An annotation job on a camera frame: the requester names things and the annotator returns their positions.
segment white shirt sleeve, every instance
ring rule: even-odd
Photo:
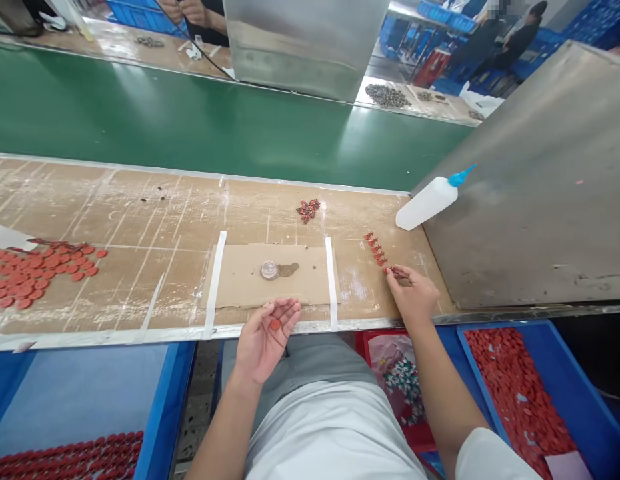
[[[477,428],[457,457],[457,480],[541,480],[541,477],[496,433]]]

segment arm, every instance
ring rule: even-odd
[[[228,35],[225,17],[204,7],[201,0],[182,0],[180,5],[190,23]]]
[[[237,361],[210,428],[185,480],[240,480],[257,403],[301,316],[297,299],[276,299],[257,310],[241,330]],[[272,328],[278,319],[280,327]]]
[[[457,456],[472,430],[489,429],[481,410],[450,360],[430,316],[439,292],[407,267],[386,269],[386,279],[412,339],[423,406],[447,478],[454,480]],[[408,286],[399,284],[406,279]]]
[[[179,6],[177,5],[177,0],[156,0],[165,14],[172,20],[172,23],[178,25],[183,20],[183,14]]]

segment white squeeze bottle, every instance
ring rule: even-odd
[[[397,212],[395,218],[397,226],[404,230],[412,230],[451,205],[457,199],[457,187],[465,182],[470,170],[476,166],[477,164],[474,164],[468,170],[455,173],[448,179],[434,178]]]

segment red rubber pieces in bin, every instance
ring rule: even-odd
[[[28,450],[0,458],[0,480],[131,480],[143,432]]]
[[[466,340],[512,448],[545,480],[544,457],[577,450],[515,328],[467,330]]]

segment white tape strip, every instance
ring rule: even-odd
[[[325,238],[325,261],[328,268],[328,290],[330,290],[330,330],[339,331],[337,324],[337,286],[335,284],[335,264],[332,260],[332,240]]]
[[[210,278],[210,292],[208,292],[208,302],[205,304],[205,324],[203,326],[203,339],[212,338],[212,326],[215,324],[215,308],[217,304],[217,290],[219,288],[219,276],[221,275],[221,261],[223,260],[223,248],[228,232],[219,232],[215,262],[212,265],[212,277]]]
[[[32,235],[26,235],[20,231],[12,230],[0,225],[0,249],[10,247],[20,248],[21,250],[30,251],[36,248],[37,244],[28,242]]]
[[[163,278],[165,273],[161,274],[161,278],[155,287],[155,292],[152,294],[152,298],[150,299],[150,305],[148,305],[148,312],[145,314],[145,318],[143,319],[143,323],[141,324],[139,331],[135,337],[133,343],[143,343],[145,339],[145,332],[148,330],[148,326],[150,325],[150,317],[152,317],[152,310],[155,309],[155,303],[157,302],[157,297],[159,296],[159,292],[161,291],[161,287],[163,286]]]

